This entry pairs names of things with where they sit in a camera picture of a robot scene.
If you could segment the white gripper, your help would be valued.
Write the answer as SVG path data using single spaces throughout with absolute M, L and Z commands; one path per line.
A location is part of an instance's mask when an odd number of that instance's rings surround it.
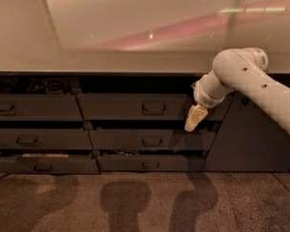
M 193 97 L 197 105 L 193 105 L 185 123 L 185 131 L 193 131 L 208 115 L 207 108 L 213 108 L 223 102 L 234 89 L 224 85 L 213 71 L 203 75 L 193 89 Z

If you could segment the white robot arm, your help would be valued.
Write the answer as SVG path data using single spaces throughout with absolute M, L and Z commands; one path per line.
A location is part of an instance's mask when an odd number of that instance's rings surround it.
M 185 131 L 193 131 L 208 115 L 208 110 L 237 91 L 290 134 L 290 88 L 265 73 L 269 58 L 257 47 L 223 50 L 213 60 L 212 70 L 203 75 L 193 89 L 193 105 Z

